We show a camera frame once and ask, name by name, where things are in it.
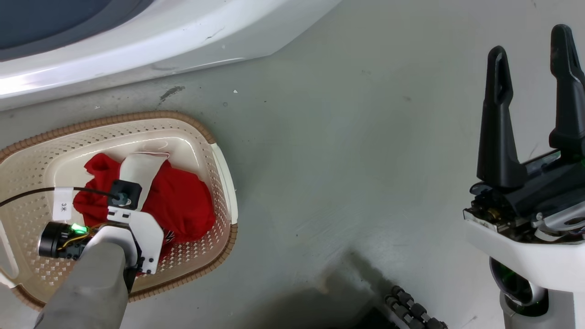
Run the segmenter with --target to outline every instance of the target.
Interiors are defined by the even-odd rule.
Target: gray floor
[[[460,226],[487,52],[508,50],[520,159],[543,153],[550,29],[570,24],[583,49],[583,7],[346,0],[270,57],[0,112],[0,144],[152,109],[215,134],[238,190],[236,248],[210,275],[130,304],[124,329],[339,325],[390,283],[451,328],[501,328],[487,257]],[[35,315],[0,288],[0,327]]]

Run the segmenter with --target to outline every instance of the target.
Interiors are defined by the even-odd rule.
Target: brown woven basket rim
[[[121,124],[124,122],[130,122],[130,121],[148,120],[148,119],[177,119],[177,120],[183,121],[187,124],[190,124],[195,129],[197,129],[203,135],[203,137],[205,137],[205,139],[207,140],[208,143],[210,143],[210,144],[215,143],[215,138],[210,133],[210,131],[202,123],[200,123],[199,121],[197,121],[196,119],[194,119],[188,115],[185,115],[185,114],[182,114],[179,112],[174,112],[174,111],[137,112],[137,113],[131,113],[131,114],[108,116],[106,118],[85,121],[85,122],[82,122],[80,124],[74,124],[74,125],[70,125],[70,126],[67,126],[64,128],[54,129],[52,131],[41,133],[40,135],[36,135],[36,136],[31,137],[31,138],[21,140],[20,142],[16,142],[16,143],[9,145],[9,146],[5,147],[4,149],[0,150],[0,164],[6,158],[8,158],[10,155],[13,155],[14,153],[16,153],[22,149],[29,148],[33,145],[37,145],[37,144],[46,142],[48,140],[52,140],[55,138],[59,138],[59,137],[65,136],[65,135],[69,135],[72,133],[76,133],[76,132],[80,132],[80,131],[84,131],[84,130],[88,130],[88,129],[92,129],[92,128],[99,128],[102,126]],[[170,290],[172,288],[179,287],[181,285],[184,285],[185,283],[188,283],[188,282],[195,280],[198,277],[206,275],[207,273],[216,269],[219,265],[221,265],[221,263],[223,263],[228,258],[229,254],[231,253],[231,251],[233,249],[234,244],[236,243],[237,235],[238,235],[238,225],[232,224],[231,229],[230,229],[230,233],[229,233],[228,243],[225,245],[222,252],[212,262],[210,262],[209,264],[207,264],[201,268],[198,268],[198,269],[193,270],[189,273],[186,273],[182,276],[179,276],[179,277],[176,277],[176,278],[171,279],[169,281],[166,281],[165,283],[162,283],[160,285],[156,285],[156,286],[152,286],[152,287],[149,287],[146,289],[142,289],[142,290],[139,290],[137,292],[131,292],[129,295],[129,298],[128,298],[129,301],[132,302],[132,301],[136,301],[136,300],[141,300],[141,299],[144,299],[146,297],[154,296],[154,295],[159,294],[161,292],[165,292],[165,291]],[[24,304],[28,305],[29,307],[31,307],[37,311],[40,311],[45,305],[45,303],[43,301],[38,300],[37,298],[35,298],[31,294],[29,294],[22,285],[17,285],[16,287],[14,287],[12,289],[12,293],[14,293],[14,295],[20,301],[22,301]]]

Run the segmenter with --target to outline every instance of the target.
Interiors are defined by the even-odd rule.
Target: green light
[[[71,229],[77,234],[87,234],[87,227],[78,224],[73,224]]]

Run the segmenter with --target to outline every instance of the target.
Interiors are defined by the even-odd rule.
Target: laundry basket
[[[219,266],[238,233],[235,190],[223,154],[211,133],[178,112],[118,115],[56,129],[0,151],[0,201],[52,186],[85,186],[83,165],[96,153],[121,162],[137,151],[168,152],[173,167],[195,173],[213,196],[216,222],[197,242],[174,245],[156,274],[143,275],[130,301],[178,287]],[[53,193],[27,196],[0,208],[0,282],[27,305],[41,309],[75,262],[38,256],[39,236],[52,219]],[[74,212],[71,223],[83,223]]]

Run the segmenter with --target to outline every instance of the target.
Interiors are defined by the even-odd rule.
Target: red cloth
[[[92,157],[85,169],[94,175],[85,187],[99,191],[109,191],[120,175],[120,164],[103,153]],[[80,191],[73,206],[87,226],[107,220],[107,196]],[[172,168],[168,160],[154,177],[141,211],[151,214],[163,228],[160,259],[170,252],[172,244],[201,239],[215,223],[213,201],[205,183],[196,174]]]

